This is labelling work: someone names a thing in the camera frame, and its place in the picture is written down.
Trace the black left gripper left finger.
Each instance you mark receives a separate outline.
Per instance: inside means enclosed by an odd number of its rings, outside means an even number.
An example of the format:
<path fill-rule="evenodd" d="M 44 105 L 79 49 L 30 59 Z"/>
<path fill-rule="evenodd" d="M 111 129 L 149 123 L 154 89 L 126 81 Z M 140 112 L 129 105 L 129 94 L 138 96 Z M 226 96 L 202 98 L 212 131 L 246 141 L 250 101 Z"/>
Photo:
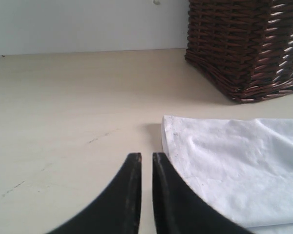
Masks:
<path fill-rule="evenodd" d="M 130 153 L 109 185 L 51 234 L 137 234 L 142 200 L 142 155 Z"/>

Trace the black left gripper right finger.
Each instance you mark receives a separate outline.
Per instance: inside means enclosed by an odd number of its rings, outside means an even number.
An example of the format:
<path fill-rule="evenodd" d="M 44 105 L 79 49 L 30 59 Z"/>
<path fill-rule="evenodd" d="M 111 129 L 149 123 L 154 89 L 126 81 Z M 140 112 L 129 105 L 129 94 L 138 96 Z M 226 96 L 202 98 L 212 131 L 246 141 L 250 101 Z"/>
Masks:
<path fill-rule="evenodd" d="M 247 234 L 205 203 L 164 153 L 152 155 L 152 202 L 158 234 Z"/>

